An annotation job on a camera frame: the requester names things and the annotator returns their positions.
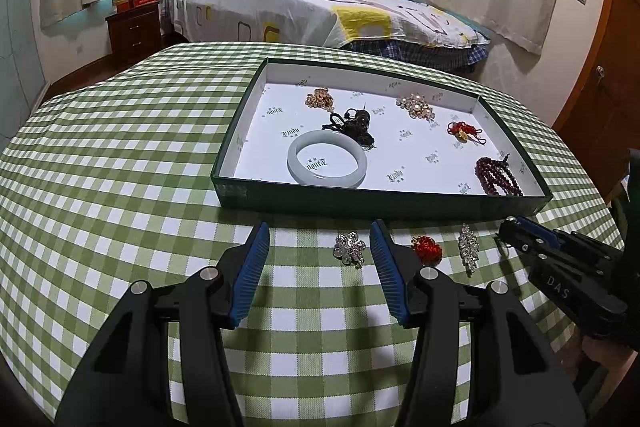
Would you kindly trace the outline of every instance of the bangle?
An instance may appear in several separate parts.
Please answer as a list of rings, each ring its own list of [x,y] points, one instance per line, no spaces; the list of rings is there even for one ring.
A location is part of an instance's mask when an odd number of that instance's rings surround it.
[[[328,143],[345,149],[356,160],[358,167],[346,176],[322,176],[305,169],[298,160],[298,153],[305,147],[316,143]],[[362,147],[353,139],[333,131],[309,131],[298,136],[289,146],[287,153],[289,172],[301,185],[317,185],[319,187],[356,187],[367,173],[367,156]]]

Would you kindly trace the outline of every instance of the gold brooch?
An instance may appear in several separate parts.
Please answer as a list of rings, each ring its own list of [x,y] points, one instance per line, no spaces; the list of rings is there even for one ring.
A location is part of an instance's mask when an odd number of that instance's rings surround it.
[[[421,94],[411,93],[410,96],[404,96],[396,100],[396,105],[409,112],[411,118],[424,118],[433,121],[435,114],[433,108],[427,103]]]
[[[313,93],[306,96],[306,105],[308,107],[318,107],[329,112],[334,111],[334,97],[329,94],[327,87],[319,87]]]

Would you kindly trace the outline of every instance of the wooden nightstand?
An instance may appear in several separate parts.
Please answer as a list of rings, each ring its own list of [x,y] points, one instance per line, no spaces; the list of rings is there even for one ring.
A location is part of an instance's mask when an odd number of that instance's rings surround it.
[[[133,64],[162,49],[157,2],[109,15],[106,21],[115,64]]]

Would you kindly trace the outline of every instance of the metal bolt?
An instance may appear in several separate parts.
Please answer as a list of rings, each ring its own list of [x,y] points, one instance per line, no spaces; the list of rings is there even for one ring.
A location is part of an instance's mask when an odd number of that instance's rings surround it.
[[[218,276],[218,268],[214,268],[213,266],[207,266],[200,270],[200,278],[206,281],[212,281]]]
[[[136,281],[131,285],[131,293],[135,295],[140,295],[144,293],[149,285],[144,281]]]
[[[420,276],[423,279],[427,279],[428,281],[433,281],[438,277],[438,270],[432,268],[431,266],[425,266],[420,269]]]
[[[507,290],[509,289],[506,283],[502,281],[493,281],[489,286],[491,286],[491,289],[494,292],[499,294],[507,293]]]

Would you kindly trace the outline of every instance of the green checkered tablecloth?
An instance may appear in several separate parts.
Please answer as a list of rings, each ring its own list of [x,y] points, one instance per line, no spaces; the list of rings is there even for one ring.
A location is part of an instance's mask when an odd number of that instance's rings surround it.
[[[256,216],[220,208],[209,173],[252,74],[266,57],[409,74],[482,94],[538,165],[554,199],[538,214],[616,247],[622,240],[562,141],[508,95],[446,73],[325,48],[256,42],[182,44],[107,82],[45,103],[0,155],[0,351],[54,415],[88,343],[136,279],[181,282],[243,243]],[[357,271],[332,255],[337,232],[369,223],[268,216],[271,250],[248,318],[223,335],[248,426],[393,425],[415,331],[389,316],[369,250]],[[390,223],[397,243],[428,234],[459,282],[506,280],[552,346],[570,321],[527,282],[498,223],[472,226],[480,269],[468,279],[459,227]],[[466,414],[468,328],[460,329],[458,397]],[[174,414],[186,419],[177,331],[169,344]]]

